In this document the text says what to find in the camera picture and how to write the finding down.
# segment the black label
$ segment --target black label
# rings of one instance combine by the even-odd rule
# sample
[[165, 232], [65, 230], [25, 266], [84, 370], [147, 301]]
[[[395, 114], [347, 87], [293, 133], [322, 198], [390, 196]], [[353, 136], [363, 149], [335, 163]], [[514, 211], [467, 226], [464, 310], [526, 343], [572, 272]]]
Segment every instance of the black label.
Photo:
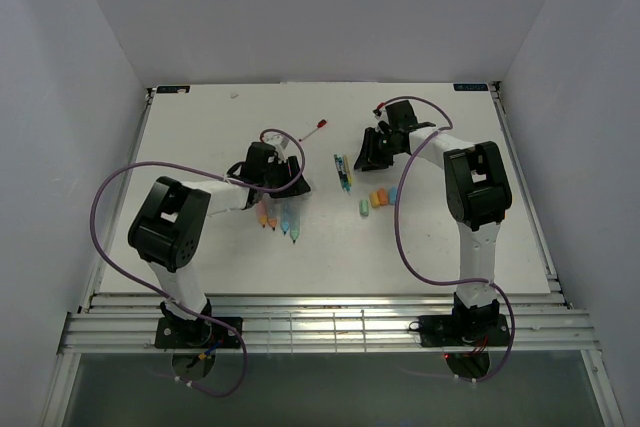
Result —
[[453, 90], [456, 92], [487, 92], [489, 87], [487, 84], [453, 84]]
[[189, 85], [160, 85], [156, 89], [156, 94], [188, 94], [191, 90]]

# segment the white table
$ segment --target white table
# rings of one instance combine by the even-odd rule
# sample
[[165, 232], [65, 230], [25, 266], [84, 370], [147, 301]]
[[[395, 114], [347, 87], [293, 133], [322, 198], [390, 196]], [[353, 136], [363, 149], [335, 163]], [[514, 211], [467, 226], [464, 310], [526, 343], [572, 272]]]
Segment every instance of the white table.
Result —
[[[326, 127], [303, 146], [305, 178], [313, 193], [304, 202], [301, 236], [294, 245], [280, 229], [263, 229], [253, 209], [208, 218], [194, 257], [203, 290], [247, 295], [412, 295], [446, 292], [417, 281], [402, 265], [393, 235], [392, 207], [358, 213], [358, 200], [379, 187], [397, 184], [408, 156], [396, 156], [386, 171], [354, 174], [349, 196], [340, 188], [333, 154], [360, 150], [365, 127], [375, 125], [372, 109], [398, 95], [425, 97], [454, 121], [452, 135], [471, 142], [492, 140], [500, 147], [513, 206], [498, 236], [496, 282], [508, 293], [549, 292], [542, 253], [528, 216], [500, 121], [489, 92], [456, 92], [451, 84], [292, 83], [198, 85], [186, 94], [156, 94], [137, 160], [163, 160], [224, 173], [243, 160], [250, 142], [266, 127], [295, 136], [325, 118]], [[420, 121], [443, 125], [440, 115], [414, 103]], [[293, 146], [287, 154], [295, 153]], [[163, 168], [135, 170], [117, 220], [112, 257], [149, 282], [155, 278], [127, 244], [127, 231], [155, 179], [196, 176]], [[401, 226], [409, 259], [425, 276], [458, 278], [458, 231], [447, 209], [443, 172], [414, 163], [405, 187]], [[102, 293], [145, 289], [106, 267]]]

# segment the wall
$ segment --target wall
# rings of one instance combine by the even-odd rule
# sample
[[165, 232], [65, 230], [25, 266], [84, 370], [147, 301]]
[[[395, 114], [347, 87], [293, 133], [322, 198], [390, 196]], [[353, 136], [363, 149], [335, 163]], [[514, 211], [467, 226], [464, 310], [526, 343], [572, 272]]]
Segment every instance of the wall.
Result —
[[88, 280], [92, 195], [145, 92], [95, 0], [0, 0], [0, 31], [0, 424], [22, 427]]
[[560, 280], [592, 314], [627, 425], [640, 425], [639, 32], [640, 0], [547, 0], [504, 81]]
[[98, 0], [145, 86], [502, 79], [544, 0]]

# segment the wire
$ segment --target wire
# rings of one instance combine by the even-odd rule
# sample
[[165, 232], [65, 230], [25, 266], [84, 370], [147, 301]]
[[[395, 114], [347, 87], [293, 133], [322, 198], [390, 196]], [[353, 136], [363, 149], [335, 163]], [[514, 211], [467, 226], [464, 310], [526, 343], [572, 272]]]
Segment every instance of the wire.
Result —
[[215, 180], [220, 180], [220, 181], [227, 181], [230, 182], [234, 185], [238, 185], [241, 187], [248, 187], [260, 192], [264, 192], [267, 194], [270, 193], [277, 193], [277, 192], [282, 192], [283, 190], [286, 190], [288, 188], [290, 188], [291, 186], [293, 186], [298, 179], [300, 179], [300, 177], [302, 176], [302, 172], [304, 171], [305, 168], [305, 155], [304, 155], [304, 150], [302, 150], [302, 146], [300, 145], [300, 143], [291, 135], [289, 135], [288, 133], [279, 130], [279, 129], [266, 129], [263, 130], [260, 133], [260, 136], [264, 135], [267, 132], [275, 132], [277, 134], [283, 135], [285, 137], [287, 137], [289, 140], [291, 140], [295, 146], [298, 148], [298, 150], [300, 151], [300, 172], [298, 172], [295, 177], [286, 185], [283, 185], [282, 187], [277, 187], [274, 189], [270, 189], [270, 188], [266, 188], [266, 187], [260, 187], [260, 186], [256, 186], [256, 185], [251, 185], [251, 184], [246, 184], [244, 182], [241, 182], [239, 180], [236, 179], [232, 179], [232, 178], [226, 178], [223, 177], [222, 175], [218, 175], [218, 174], [212, 174], [209, 172], [205, 172], [203, 170], [199, 170], [199, 169], [194, 169], [192, 167], [187, 167], [184, 165], [180, 165], [180, 164], [174, 164], [171, 162], [160, 162], [160, 161], [144, 161], [144, 162], [135, 162], [133, 164], [129, 164], [126, 165], [118, 170], [116, 170], [115, 172], [113, 172], [111, 175], [109, 175], [103, 182], [102, 184], [100, 184], [100, 187], [98, 187], [98, 190], [96, 191], [96, 195], [93, 198], [93, 203], [91, 204], [91, 213], [89, 215], [89, 232], [91, 234], [91, 242], [93, 242], [93, 245], [96, 249], [96, 251], [98, 252], [98, 254], [100, 255], [100, 257], [102, 257], [102, 259], [109, 264], [111, 267], [113, 267], [119, 274], [125, 276], [127, 279], [132, 280], [146, 288], [148, 288], [149, 290], [152, 290], [153, 292], [155, 292], [156, 294], [160, 295], [161, 297], [164, 297], [165, 299], [167, 299], [168, 301], [172, 302], [175, 304], [176, 307], [178, 307], [179, 309], [181, 309], [183, 312], [186, 312], [189, 315], [192, 315], [198, 319], [202, 319], [206, 322], [211, 322], [213, 324], [219, 325], [227, 330], [230, 330], [236, 337], [237, 339], [240, 341], [240, 347], [242, 348], [242, 371], [240, 373], [240, 376], [238, 377], [238, 380], [236, 381], [236, 383], [227, 391], [224, 392], [216, 392], [214, 390], [211, 390], [207, 387], [198, 385], [196, 383], [192, 383], [191, 381], [189, 381], [188, 379], [183, 379], [182, 377], [180, 377], [180, 380], [184, 383], [186, 383], [187, 385], [189, 385], [190, 387], [193, 387], [196, 390], [199, 390], [200, 392], [204, 392], [205, 394], [208, 394], [212, 397], [228, 397], [231, 394], [233, 394], [236, 390], [238, 390], [240, 388], [240, 386], [242, 385], [242, 382], [244, 381], [245, 376], [247, 375], [247, 365], [248, 365], [248, 361], [249, 361], [249, 355], [247, 352], [247, 346], [244, 342], [244, 339], [242, 338], [242, 336], [240, 335], [240, 333], [236, 330], [235, 327], [227, 324], [226, 322], [222, 322], [218, 319], [215, 319], [213, 317], [210, 317], [208, 315], [202, 315], [199, 312], [195, 312], [183, 305], [181, 305], [180, 303], [176, 302], [174, 299], [171, 298], [171, 296], [165, 292], [164, 290], [162, 290], [159, 287], [156, 287], [153, 284], [150, 284], [149, 282], [146, 282], [145, 280], [142, 280], [139, 277], [136, 277], [135, 275], [131, 274], [130, 272], [127, 272], [125, 269], [123, 269], [122, 267], [120, 267], [120, 265], [118, 265], [113, 259], [111, 259], [111, 257], [109, 257], [109, 254], [107, 254], [107, 252], [104, 250], [104, 248], [102, 247], [102, 245], [100, 244], [100, 241], [98, 240], [98, 233], [97, 233], [97, 229], [96, 229], [96, 214], [98, 211], [98, 204], [100, 202], [100, 198], [102, 197], [102, 194], [104, 193], [105, 189], [107, 188], [107, 186], [119, 175], [128, 172], [129, 170], [133, 170], [133, 169], [137, 169], [139, 167], [150, 167], [150, 166], [155, 166], [155, 167], [167, 167], [167, 168], [171, 168], [171, 169], [176, 169], [176, 170], [182, 170], [184, 172], [190, 172], [192, 174], [197, 174], [197, 175], [201, 175], [203, 177], [208, 177], [210, 179], [215, 179]]
[[[453, 129], [453, 121], [451, 120], [451, 117], [449, 117], [447, 115], [447, 113], [439, 106], [437, 106], [436, 104], [434, 104], [433, 102], [420, 98], [420, 97], [414, 97], [411, 95], [403, 95], [400, 97], [394, 97], [392, 99], [387, 100], [386, 102], [381, 103], [380, 105], [378, 105], [378, 107], [376, 108], [376, 110], [380, 110], [382, 107], [385, 107], [393, 102], [396, 102], [398, 100], [415, 100], [418, 102], [422, 102], [425, 103], [431, 107], [433, 107], [435, 110], [437, 110], [438, 112], [440, 112], [440, 114], [445, 118], [445, 120], [447, 121], [447, 123], [449, 125], [444, 126], [444, 127], [440, 127], [439, 129], [435, 130], [433, 133], [431, 133], [416, 149], [415, 151], [409, 156], [409, 160], [407, 161], [407, 165], [405, 165], [404, 170], [402, 171], [402, 175], [400, 176], [400, 182], [398, 182], [398, 191], [397, 191], [397, 196], [396, 196], [396, 204], [393, 208], [393, 230], [395, 233], [395, 237], [396, 237], [396, 247], [398, 248], [398, 253], [400, 254], [400, 258], [402, 259], [402, 263], [405, 265], [405, 267], [407, 268], [407, 270], [418, 280], [429, 284], [429, 285], [435, 285], [438, 287], [448, 287], [448, 286], [452, 286], [452, 285], [462, 285], [462, 284], [488, 284], [490, 287], [492, 287], [494, 290], [496, 290], [498, 292], [498, 294], [500, 294], [500, 296], [502, 297], [502, 299], [504, 300], [505, 305], [507, 306], [507, 310], [509, 311], [509, 318], [511, 320], [511, 332], [509, 335], [509, 343], [507, 344], [507, 349], [504, 353], [504, 356], [502, 357], [502, 359], [500, 360], [500, 363], [496, 366], [496, 368], [494, 370], [492, 370], [491, 372], [487, 373], [487, 375], [480, 377], [479, 379], [475, 379], [475, 381], [477, 382], [484, 382], [486, 380], [489, 380], [493, 377], [495, 377], [495, 375], [500, 372], [502, 370], [502, 368], [504, 367], [504, 365], [507, 363], [507, 360], [509, 359], [509, 356], [511, 354], [511, 350], [513, 349], [513, 342], [515, 340], [515, 335], [516, 335], [516, 317], [515, 314], [513, 312], [513, 307], [511, 305], [511, 302], [509, 302], [509, 299], [507, 298], [507, 294], [505, 294], [504, 290], [502, 290], [498, 284], [496, 284], [495, 282], [489, 280], [489, 279], [483, 279], [483, 278], [470, 278], [470, 279], [459, 279], [459, 280], [448, 280], [448, 281], [440, 281], [440, 280], [431, 280], [428, 279], [422, 275], [420, 275], [420, 273], [418, 273], [418, 271], [416, 271], [412, 266], [411, 263], [409, 262], [409, 259], [407, 259], [407, 256], [404, 252], [404, 247], [402, 246], [402, 239], [400, 238], [400, 201], [402, 199], [402, 189], [404, 188], [404, 183], [407, 180], [407, 175], [409, 173], [409, 169], [411, 168], [411, 166], [413, 165], [413, 162], [416, 160], [416, 158], [418, 157], [418, 155], [420, 154], [420, 152], [422, 151], [422, 149], [424, 149], [427, 144], [429, 142], [431, 142], [434, 138], [436, 138], [436, 136], [440, 135], [442, 132], [448, 131], [448, 130], [452, 130]], [[418, 374], [416, 372], [412, 372], [413, 374], [417, 374], [417, 375], [424, 375], [424, 376], [436, 376], [435, 374]]]

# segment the metal frame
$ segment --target metal frame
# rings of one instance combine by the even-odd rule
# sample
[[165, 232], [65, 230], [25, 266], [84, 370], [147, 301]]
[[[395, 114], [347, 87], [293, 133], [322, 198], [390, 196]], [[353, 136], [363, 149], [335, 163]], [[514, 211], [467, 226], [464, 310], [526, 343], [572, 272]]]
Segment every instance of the metal frame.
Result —
[[[566, 306], [507, 127], [504, 109], [495, 86], [491, 85], [490, 90], [536, 233], [536, 242], [546, 262], [551, 291], [546, 295], [509, 296], [517, 319], [514, 350], [580, 351], [605, 425], [623, 425], [588, 312]], [[130, 160], [135, 159], [140, 146], [153, 92], [147, 98]], [[107, 246], [113, 238], [113, 226], [120, 213], [127, 183], [128, 176], [121, 185]], [[42, 425], [47, 427], [62, 425], [83, 353], [165, 352], [153, 348], [156, 322], [161, 315], [158, 308], [161, 299], [155, 295], [96, 294], [103, 269], [102, 262], [94, 268], [82, 305], [83, 313], [70, 315], [65, 326], [54, 380], [42, 417]], [[441, 348], [420, 347], [416, 334], [410, 333], [408, 327], [418, 315], [448, 313], [452, 306], [450, 294], [422, 297], [209, 297], [213, 315], [239, 315], [245, 319], [244, 339], [249, 352], [266, 354], [442, 352]]]

